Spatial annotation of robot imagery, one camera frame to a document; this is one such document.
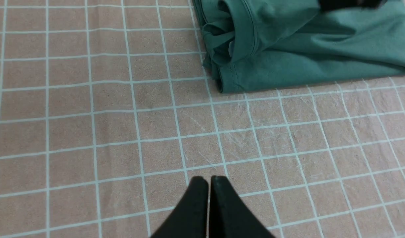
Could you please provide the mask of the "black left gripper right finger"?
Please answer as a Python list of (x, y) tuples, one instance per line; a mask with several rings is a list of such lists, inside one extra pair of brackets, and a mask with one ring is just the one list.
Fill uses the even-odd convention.
[(210, 238), (273, 238), (225, 176), (211, 177)]

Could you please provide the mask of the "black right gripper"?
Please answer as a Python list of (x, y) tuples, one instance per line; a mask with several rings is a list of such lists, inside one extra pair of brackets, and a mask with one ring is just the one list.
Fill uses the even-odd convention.
[(332, 12), (344, 9), (377, 9), (387, 0), (319, 0), (322, 12)]

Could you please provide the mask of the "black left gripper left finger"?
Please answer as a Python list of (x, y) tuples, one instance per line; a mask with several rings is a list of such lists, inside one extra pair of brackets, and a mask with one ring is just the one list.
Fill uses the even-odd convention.
[(176, 207), (151, 237), (205, 238), (208, 189), (203, 177), (193, 177)]

